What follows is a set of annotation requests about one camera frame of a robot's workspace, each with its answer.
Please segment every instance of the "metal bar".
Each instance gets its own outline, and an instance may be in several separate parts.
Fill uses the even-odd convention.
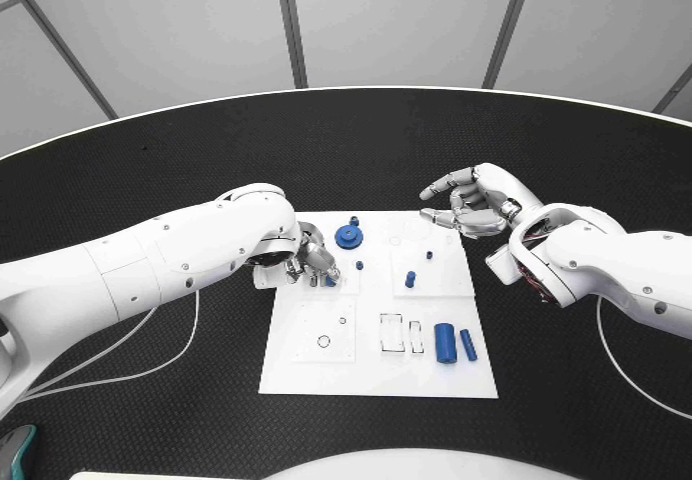
[[[497,75],[500,74],[502,62],[507,53],[512,34],[515,33],[516,21],[522,13],[523,0],[509,0],[507,11],[502,21],[500,33],[497,34],[497,42],[495,43],[493,55],[487,64],[486,78],[483,79],[483,88],[493,89]]]
[[[285,43],[291,57],[293,82],[296,88],[307,88],[306,57],[300,38],[298,8],[296,0],[278,0],[284,17]]]
[[[87,91],[89,92],[89,95],[94,98],[94,101],[101,107],[101,110],[104,111],[105,116],[108,117],[110,120],[115,120],[118,118],[115,110],[112,109],[111,104],[105,100],[104,94],[101,93],[101,90],[98,89],[97,84],[94,83],[94,80],[87,74],[87,70],[84,69],[82,64],[79,63],[79,60],[76,59],[72,51],[69,50],[69,47],[65,41],[62,40],[58,30],[55,29],[50,21],[48,20],[48,17],[39,5],[36,4],[36,1],[20,0],[20,2],[26,8],[26,11],[33,17],[36,24],[43,30],[43,33],[48,39],[50,40],[50,43],[53,44],[53,47],[58,50],[58,53],[61,54],[62,59],[65,60],[65,63],[68,64],[69,68],[72,69],[72,72],[76,75],[76,78],[82,82],[84,88],[87,88]]]
[[[10,7],[13,7],[19,3],[19,0],[7,0],[4,3],[0,3],[0,12],[7,10]]]
[[[685,72],[682,72],[680,78],[675,82],[668,93],[663,95],[663,98],[660,99],[659,104],[653,107],[652,113],[663,113],[663,110],[670,105],[673,98],[680,93],[680,90],[685,88],[685,85],[688,84],[691,79],[692,79],[692,64],[689,65]]]

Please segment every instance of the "textured black mat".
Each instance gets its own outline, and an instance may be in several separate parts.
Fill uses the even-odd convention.
[[[598,107],[493,93],[342,90],[241,98],[125,120],[0,162],[0,261],[99,237],[251,182],[297,211],[418,209],[420,190],[482,162],[545,203],[593,205],[631,230],[692,233],[692,129]],[[428,202],[444,207],[445,199]],[[500,399],[257,394],[274,293],[249,270],[202,291],[198,338],[157,374],[22,404],[0,431],[40,429],[36,478],[81,470],[258,478],[355,450],[430,447],[515,458],[582,478],[689,478],[692,422],[618,377],[587,299],[541,305],[503,287],[467,241]],[[71,382],[134,373],[182,348],[193,297]],[[604,310],[642,386],[692,411],[692,341]],[[133,320],[87,339],[56,373]]]

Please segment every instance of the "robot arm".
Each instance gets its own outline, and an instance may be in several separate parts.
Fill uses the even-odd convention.
[[[50,362],[87,336],[195,292],[244,265],[272,285],[339,280],[316,227],[283,190],[254,184],[91,242],[0,265],[0,417]]]
[[[627,234],[594,208],[544,206],[516,178],[490,164],[450,173],[421,198],[463,182],[451,192],[451,212],[424,209],[421,216],[467,236],[512,227],[509,243],[486,258],[506,285],[523,277],[544,302],[561,307],[590,293],[601,295],[637,322],[692,339],[691,237],[672,232]]]

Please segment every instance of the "blue cylinder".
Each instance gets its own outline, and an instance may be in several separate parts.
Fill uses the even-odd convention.
[[[466,356],[469,357],[469,360],[474,362],[479,357],[476,355],[476,348],[473,348],[473,341],[471,341],[471,334],[469,333],[469,330],[461,330],[461,343],[464,344],[464,350],[466,350]]]
[[[363,243],[363,231],[356,225],[345,225],[336,231],[334,241],[345,250],[353,250]]]
[[[415,272],[408,272],[407,273],[407,287],[414,288],[414,283],[415,283]]]
[[[457,344],[454,327],[448,323],[435,325],[435,351],[440,363],[457,363]]]

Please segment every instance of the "wall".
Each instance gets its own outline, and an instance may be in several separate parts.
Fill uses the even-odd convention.
[[[689,0],[0,0],[0,156],[307,86],[497,88],[692,120],[691,19]]]

